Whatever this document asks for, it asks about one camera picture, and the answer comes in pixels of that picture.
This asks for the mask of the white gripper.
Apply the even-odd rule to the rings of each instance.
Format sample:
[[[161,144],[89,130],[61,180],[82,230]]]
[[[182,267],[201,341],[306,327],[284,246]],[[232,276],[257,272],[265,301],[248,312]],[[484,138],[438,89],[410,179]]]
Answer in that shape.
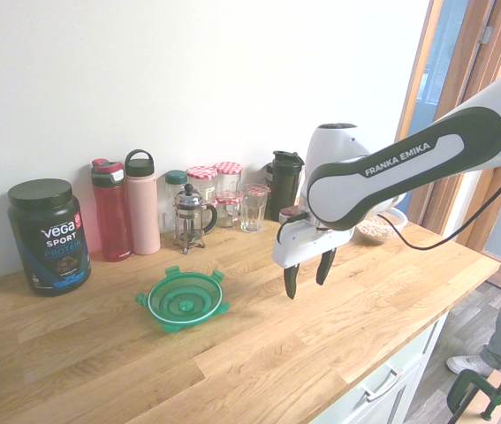
[[[291,216],[280,226],[273,246],[272,259],[284,269],[285,292],[294,299],[300,263],[322,254],[315,281],[323,285],[338,247],[348,243],[354,229],[335,231],[318,229],[308,216]]]

